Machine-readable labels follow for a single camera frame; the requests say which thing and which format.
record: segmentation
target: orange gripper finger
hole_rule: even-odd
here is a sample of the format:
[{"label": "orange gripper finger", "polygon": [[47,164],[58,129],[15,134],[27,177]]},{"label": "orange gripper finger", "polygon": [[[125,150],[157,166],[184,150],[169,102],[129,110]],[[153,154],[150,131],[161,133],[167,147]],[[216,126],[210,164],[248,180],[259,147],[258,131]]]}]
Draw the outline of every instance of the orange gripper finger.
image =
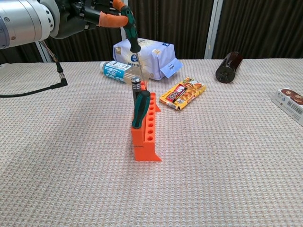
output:
[{"label": "orange gripper finger", "polygon": [[99,18],[100,27],[124,27],[128,23],[125,16],[115,16],[101,12]]},{"label": "orange gripper finger", "polygon": [[121,0],[113,0],[113,7],[119,11],[121,11],[121,8],[125,6],[124,2]]}]

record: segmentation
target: textured fabric surface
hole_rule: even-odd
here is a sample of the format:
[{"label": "textured fabric surface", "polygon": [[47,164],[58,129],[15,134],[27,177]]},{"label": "textured fabric surface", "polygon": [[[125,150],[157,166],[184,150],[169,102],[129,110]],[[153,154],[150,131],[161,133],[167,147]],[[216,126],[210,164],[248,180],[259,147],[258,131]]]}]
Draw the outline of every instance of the textured fabric surface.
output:
[{"label": "textured fabric surface", "polygon": [[[134,161],[132,90],[99,62],[0,99],[0,226],[302,226],[303,127],[270,99],[303,93],[303,59],[243,60],[231,84],[214,77],[221,60],[182,63],[149,84],[162,162]],[[59,82],[54,64],[11,67],[1,93]],[[206,91],[181,112],[159,103],[186,76]]]}]

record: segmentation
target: bottle label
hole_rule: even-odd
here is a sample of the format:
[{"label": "bottle label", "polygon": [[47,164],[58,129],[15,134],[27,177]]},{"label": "bottle label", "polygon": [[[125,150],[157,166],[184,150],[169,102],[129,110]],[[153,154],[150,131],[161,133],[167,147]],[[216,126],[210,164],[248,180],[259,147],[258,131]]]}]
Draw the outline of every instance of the bottle label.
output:
[{"label": "bottle label", "polygon": [[103,72],[110,78],[124,82],[124,72],[130,67],[131,65],[126,65],[116,61],[110,61],[104,66]]}]

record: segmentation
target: green screwdriver handle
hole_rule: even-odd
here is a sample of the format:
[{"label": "green screwdriver handle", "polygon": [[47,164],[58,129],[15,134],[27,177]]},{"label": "green screwdriver handle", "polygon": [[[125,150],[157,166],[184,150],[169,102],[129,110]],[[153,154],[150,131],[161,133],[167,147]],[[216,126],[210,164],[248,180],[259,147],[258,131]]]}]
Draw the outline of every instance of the green screwdriver handle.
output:
[{"label": "green screwdriver handle", "polygon": [[135,129],[139,129],[142,127],[142,121],[146,116],[148,107],[151,101],[151,94],[148,90],[140,91],[136,103],[134,105],[134,119],[132,122],[132,126]]},{"label": "green screwdriver handle", "polygon": [[123,6],[121,8],[121,15],[128,18],[128,23],[123,28],[126,33],[128,41],[131,43],[131,52],[138,53],[141,50],[141,46],[138,44],[138,33],[136,29],[136,21],[129,6]]}]

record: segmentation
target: orange tool rack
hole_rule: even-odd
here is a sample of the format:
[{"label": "orange tool rack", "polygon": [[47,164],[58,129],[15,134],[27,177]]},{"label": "orange tool rack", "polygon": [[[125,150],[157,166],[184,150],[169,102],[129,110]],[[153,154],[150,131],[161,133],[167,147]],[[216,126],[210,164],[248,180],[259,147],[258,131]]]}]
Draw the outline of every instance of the orange tool rack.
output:
[{"label": "orange tool rack", "polygon": [[[141,82],[141,90],[145,89],[144,82]],[[136,161],[161,161],[161,158],[155,152],[156,113],[160,111],[160,108],[156,105],[156,93],[151,92],[150,105],[142,121],[142,127],[135,129],[131,126]]]}]

